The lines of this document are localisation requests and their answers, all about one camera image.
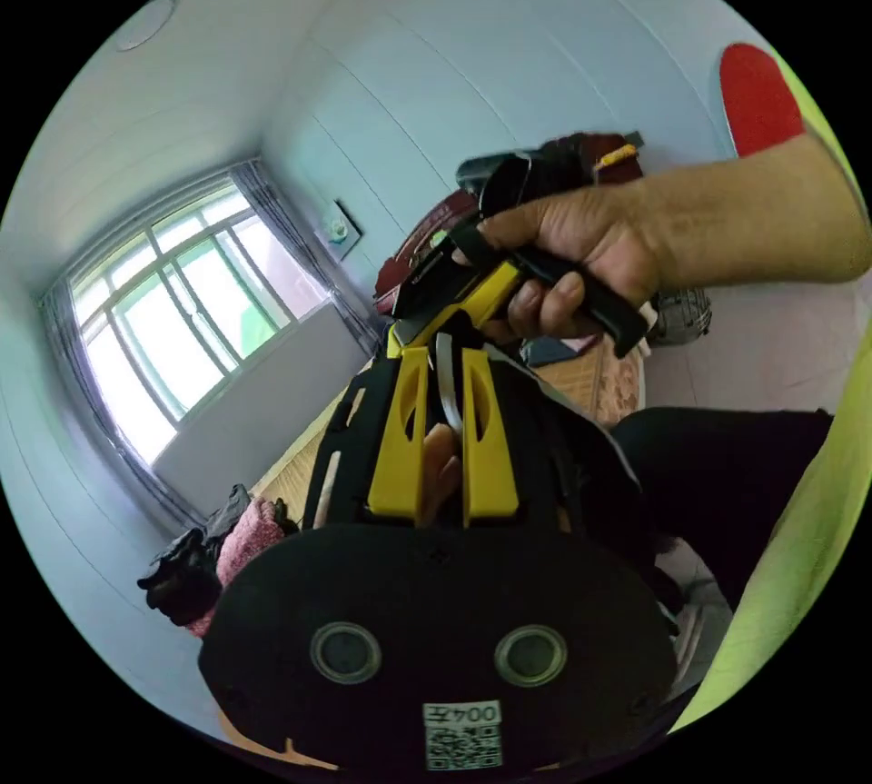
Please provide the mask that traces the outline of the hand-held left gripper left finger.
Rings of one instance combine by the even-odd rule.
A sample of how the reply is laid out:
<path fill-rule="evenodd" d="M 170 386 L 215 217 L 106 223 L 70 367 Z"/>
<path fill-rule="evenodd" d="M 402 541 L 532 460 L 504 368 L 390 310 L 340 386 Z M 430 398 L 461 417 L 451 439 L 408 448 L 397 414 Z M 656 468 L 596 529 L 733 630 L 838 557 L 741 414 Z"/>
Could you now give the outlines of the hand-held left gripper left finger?
<path fill-rule="evenodd" d="M 420 520 L 428 349 L 406 350 L 391 369 L 395 375 L 367 504 L 379 519 Z"/>

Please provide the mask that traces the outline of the person's right hand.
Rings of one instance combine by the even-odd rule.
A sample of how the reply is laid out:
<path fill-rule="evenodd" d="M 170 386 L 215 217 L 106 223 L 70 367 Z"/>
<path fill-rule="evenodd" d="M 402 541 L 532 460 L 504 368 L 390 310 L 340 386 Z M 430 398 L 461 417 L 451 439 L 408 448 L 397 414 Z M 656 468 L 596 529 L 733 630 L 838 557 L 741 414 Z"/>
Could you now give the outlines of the person's right hand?
<path fill-rule="evenodd" d="M 479 225 L 495 249 L 527 245 L 562 258 L 571 272 L 548 287 L 528 280 L 500 319 L 485 324 L 498 343 L 549 336 L 576 339 L 600 332 L 581 306 L 585 284 L 579 269 L 595 276 L 640 308 L 669 288 L 674 256 L 651 215 L 654 203 L 641 183 L 582 188 L 499 213 Z"/>

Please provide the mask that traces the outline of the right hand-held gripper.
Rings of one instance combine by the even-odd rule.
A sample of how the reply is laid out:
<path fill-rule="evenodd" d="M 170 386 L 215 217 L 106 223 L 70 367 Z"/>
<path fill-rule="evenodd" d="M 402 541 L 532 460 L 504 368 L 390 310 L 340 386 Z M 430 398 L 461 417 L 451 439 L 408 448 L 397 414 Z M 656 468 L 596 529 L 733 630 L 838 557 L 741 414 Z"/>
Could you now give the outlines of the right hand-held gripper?
<path fill-rule="evenodd" d="M 407 349 L 427 346 L 439 332 L 482 332 L 503 317 L 528 280 L 555 286 L 571 272 L 570 262 L 535 245 L 495 249 L 479 225 L 526 203 L 588 187 L 600 187 L 592 173 L 541 154 L 503 159 L 481 188 L 477 212 L 458 222 L 401 283 L 378 354 L 394 360 Z M 626 356 L 647 337 L 643 305 L 635 308 L 600 279 L 583 269 L 578 273 L 585 284 L 581 310 L 609 336 L 617 356 Z"/>

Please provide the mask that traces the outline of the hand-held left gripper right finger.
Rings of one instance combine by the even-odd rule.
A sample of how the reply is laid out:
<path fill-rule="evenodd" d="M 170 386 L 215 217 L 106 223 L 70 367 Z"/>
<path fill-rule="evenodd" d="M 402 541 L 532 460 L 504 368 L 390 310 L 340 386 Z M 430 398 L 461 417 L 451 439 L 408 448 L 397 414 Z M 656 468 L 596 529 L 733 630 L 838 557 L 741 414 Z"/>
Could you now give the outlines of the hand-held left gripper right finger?
<path fill-rule="evenodd" d="M 512 520 L 520 505 L 488 355 L 461 350 L 463 525 Z"/>

